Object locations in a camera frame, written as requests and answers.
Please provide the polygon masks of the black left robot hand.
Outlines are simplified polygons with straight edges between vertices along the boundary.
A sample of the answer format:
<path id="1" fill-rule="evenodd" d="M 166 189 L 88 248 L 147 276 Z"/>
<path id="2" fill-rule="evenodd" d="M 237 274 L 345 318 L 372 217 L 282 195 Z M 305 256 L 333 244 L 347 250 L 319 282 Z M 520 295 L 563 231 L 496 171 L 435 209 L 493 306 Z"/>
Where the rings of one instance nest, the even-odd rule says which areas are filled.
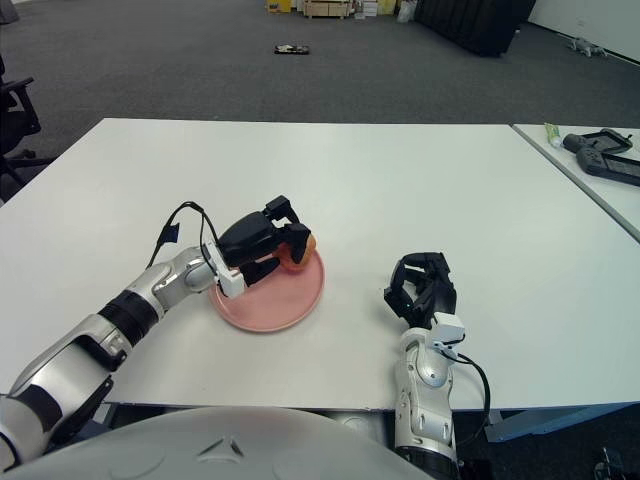
<path id="1" fill-rule="evenodd" d="M 299 221 L 283 195 L 251 212 L 205 246 L 219 290 L 228 298 L 242 295 L 278 268 L 304 269 L 316 250 L 311 230 Z"/>

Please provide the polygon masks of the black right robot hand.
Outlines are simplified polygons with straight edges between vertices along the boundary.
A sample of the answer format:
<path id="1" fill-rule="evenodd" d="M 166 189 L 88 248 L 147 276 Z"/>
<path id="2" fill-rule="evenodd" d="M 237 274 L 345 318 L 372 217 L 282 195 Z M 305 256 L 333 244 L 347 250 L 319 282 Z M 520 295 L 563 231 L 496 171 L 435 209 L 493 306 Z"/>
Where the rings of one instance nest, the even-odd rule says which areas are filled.
<path id="1" fill-rule="evenodd" d="M 384 289 L 384 300 L 409 329 L 401 336 L 402 349 L 414 344 L 434 349 L 444 358 L 456 363 L 469 364 L 455 348 L 465 339 L 464 327 L 453 317 L 451 328 L 439 326 L 437 315 L 454 315 L 457 292 L 449 278 L 450 269 L 441 252 L 411 253 L 403 256 L 395 265 L 390 284 Z"/>

